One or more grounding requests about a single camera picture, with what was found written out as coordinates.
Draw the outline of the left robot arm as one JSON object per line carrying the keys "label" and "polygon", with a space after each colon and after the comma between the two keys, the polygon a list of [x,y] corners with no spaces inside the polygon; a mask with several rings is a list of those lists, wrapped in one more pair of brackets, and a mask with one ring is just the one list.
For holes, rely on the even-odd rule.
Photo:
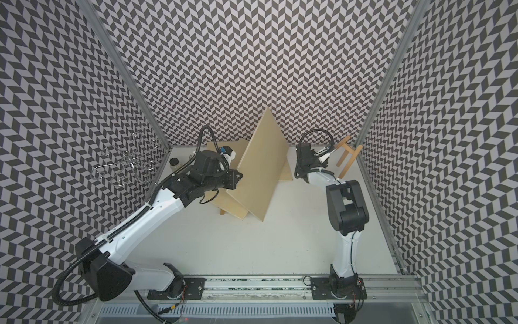
{"label": "left robot arm", "polygon": [[83,239],[77,247],[82,257],[79,273],[101,301],[126,291],[153,290],[177,298],[186,287],[183,274],[171,263],[160,266],[131,263],[131,252],[160,225],[210,191],[236,189],[243,175],[230,167],[236,152],[228,146],[199,151],[192,165],[166,177],[150,201],[96,240]]}

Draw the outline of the wooden easel frame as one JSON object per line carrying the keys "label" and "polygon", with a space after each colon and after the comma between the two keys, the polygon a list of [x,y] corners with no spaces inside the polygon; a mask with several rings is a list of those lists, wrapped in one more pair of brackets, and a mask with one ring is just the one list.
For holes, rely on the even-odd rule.
{"label": "wooden easel frame", "polygon": [[336,166],[340,167],[345,160],[348,158],[347,163],[345,164],[344,168],[341,170],[339,174],[339,178],[343,179],[345,174],[349,171],[355,160],[359,157],[363,145],[359,144],[356,147],[353,147],[351,144],[349,144],[349,141],[352,139],[351,136],[346,136],[344,139],[340,140],[336,145],[336,149],[344,149],[344,152],[342,153],[341,157],[339,158]]}

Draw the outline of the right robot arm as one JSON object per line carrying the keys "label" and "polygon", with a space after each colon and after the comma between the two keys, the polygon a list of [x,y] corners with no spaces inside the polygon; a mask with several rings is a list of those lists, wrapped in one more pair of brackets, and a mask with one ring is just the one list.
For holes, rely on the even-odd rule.
{"label": "right robot arm", "polygon": [[367,298],[363,279],[356,271],[359,239],[370,220],[361,186],[356,180],[341,180],[328,170],[330,151],[316,152],[310,144],[295,146],[294,177],[321,188],[331,227],[337,232],[337,248],[330,265],[329,290],[338,299]]}

